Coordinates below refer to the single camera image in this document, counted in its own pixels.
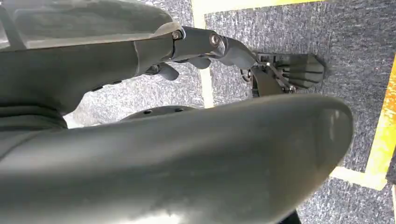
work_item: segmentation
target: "screw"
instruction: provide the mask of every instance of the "screw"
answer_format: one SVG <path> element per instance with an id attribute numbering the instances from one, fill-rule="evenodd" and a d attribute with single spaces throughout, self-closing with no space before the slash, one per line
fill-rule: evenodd
<path id="1" fill-rule="evenodd" d="M 179 30 L 173 31 L 172 32 L 172 38 L 173 38 L 173 40 L 182 39 L 183 38 L 183 34 Z"/>
<path id="2" fill-rule="evenodd" d="M 220 44 L 220 37 L 216 33 L 212 33 L 209 37 L 212 46 L 217 47 Z"/>

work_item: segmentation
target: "yellow line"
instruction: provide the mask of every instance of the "yellow line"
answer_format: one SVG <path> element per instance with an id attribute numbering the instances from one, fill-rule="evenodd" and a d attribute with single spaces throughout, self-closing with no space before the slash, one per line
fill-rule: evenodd
<path id="1" fill-rule="evenodd" d="M 366 173 L 385 178 L 396 146 L 396 56 L 389 76 Z"/>
<path id="2" fill-rule="evenodd" d="M 261 8 L 323 0 L 195 0 L 195 6 L 202 14 L 246 8 Z"/>
<path id="3" fill-rule="evenodd" d="M 191 0 L 192 15 L 194 18 L 194 26 L 196 28 L 205 29 L 205 13 L 203 11 L 203 5 L 200 4 L 201 0 Z M 202 97 L 204 99 L 205 108 L 214 107 L 213 104 L 213 88 L 212 88 L 212 77 L 210 75 L 210 68 L 199 71 L 202 84 Z"/>
<path id="4" fill-rule="evenodd" d="M 330 177 L 342 179 L 349 183 L 358 184 L 363 187 L 375 190 L 382 190 L 387 183 L 387 180 L 384 178 L 369 175 L 367 173 L 357 172 L 345 167 L 336 167 L 330 174 Z"/>
<path id="5" fill-rule="evenodd" d="M 205 14 L 246 8 L 279 6 L 323 0 L 192 0 L 194 26 L 206 28 Z M 337 167 L 332 177 L 364 187 L 382 190 L 396 144 L 396 57 L 378 121 L 366 172 L 361 173 Z M 213 107 L 213 89 L 210 69 L 200 71 L 205 108 Z"/>

